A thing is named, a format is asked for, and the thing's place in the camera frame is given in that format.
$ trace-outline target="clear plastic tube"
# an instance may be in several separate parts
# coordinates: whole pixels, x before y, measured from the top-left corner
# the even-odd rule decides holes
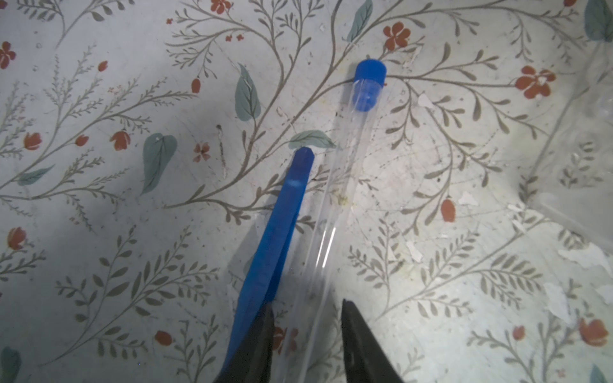
[[[271,382],[305,381],[330,290],[330,270],[334,268],[332,258],[340,252],[338,239],[344,231],[362,171],[384,77],[385,71],[380,81],[368,78],[356,81],[352,86],[349,105],[345,105],[337,116],[339,127],[337,137],[333,139],[336,148],[324,160],[324,164],[329,165],[330,173],[308,251],[295,254],[287,276],[283,276],[298,281],[292,291],[295,295],[286,337],[287,344],[290,336],[294,336],[292,340],[296,342],[297,349],[284,347],[281,357],[273,363]],[[298,331],[290,335],[293,329]]]

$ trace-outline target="teal leaf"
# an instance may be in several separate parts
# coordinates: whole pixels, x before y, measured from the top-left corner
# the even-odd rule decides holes
[[[316,146],[318,148],[335,148],[334,142],[322,131],[304,131],[293,136],[289,141],[290,149],[297,149],[303,146]]]
[[[585,7],[585,34],[590,40],[613,41],[613,13],[606,0],[588,0]]]
[[[51,170],[53,166],[55,165],[49,166],[48,168],[45,168],[45,169],[39,169],[33,172],[24,173],[21,175],[21,177],[17,178],[17,184],[19,186],[32,185],[33,183],[38,181],[42,176],[44,176],[45,173]]]
[[[249,72],[241,64],[239,66],[240,78],[234,94],[236,115],[240,121],[249,121],[260,115],[262,107],[260,106],[260,100],[257,98],[256,85],[249,76]]]
[[[604,374],[598,366],[592,367],[592,373],[590,374],[590,383],[607,383],[607,379],[604,378]]]
[[[0,375],[0,383],[13,383],[17,379],[17,374],[21,368],[21,355],[19,351],[13,350],[10,347],[5,347],[0,355],[0,364],[2,365],[2,375]]]
[[[149,193],[158,185],[166,165],[177,150],[177,139],[171,135],[155,133],[147,137],[143,147],[143,161],[145,162],[145,184],[143,192]]]
[[[347,41],[352,42],[357,36],[362,33],[364,27],[368,23],[370,15],[373,14],[373,1],[366,0],[361,7],[358,8],[356,15],[353,18],[353,25],[347,35]]]

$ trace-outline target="blue tube cap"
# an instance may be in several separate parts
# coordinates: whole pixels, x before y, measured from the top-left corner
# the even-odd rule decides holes
[[[356,110],[368,112],[375,107],[381,88],[385,84],[386,74],[387,69],[379,60],[368,59],[357,65],[353,94]]]

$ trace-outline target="floral pattern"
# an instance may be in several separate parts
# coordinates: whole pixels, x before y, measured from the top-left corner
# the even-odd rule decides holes
[[[14,312],[0,324],[0,379],[112,380],[112,363],[130,381],[213,382],[288,163],[310,146],[291,251],[322,202],[351,211],[307,381],[345,381],[343,298],[407,382],[611,380],[613,322],[596,293],[611,278],[558,256],[589,242],[529,207],[535,155],[559,137],[590,39],[608,44],[606,2],[0,9],[11,20],[0,23],[11,43],[0,50],[0,311]],[[134,23],[145,10],[162,37]],[[387,78],[356,193],[332,187],[323,201],[335,180],[326,152],[343,144],[339,100],[366,57]],[[282,279],[273,304],[275,358],[305,347],[294,282]],[[568,315],[542,309],[549,284]]]

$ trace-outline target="blue plastic strip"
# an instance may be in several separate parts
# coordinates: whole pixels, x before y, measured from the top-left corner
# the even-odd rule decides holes
[[[285,182],[238,296],[224,368],[230,363],[248,333],[260,307],[275,298],[314,158],[309,148],[298,149],[294,154],[294,160],[287,171]]]

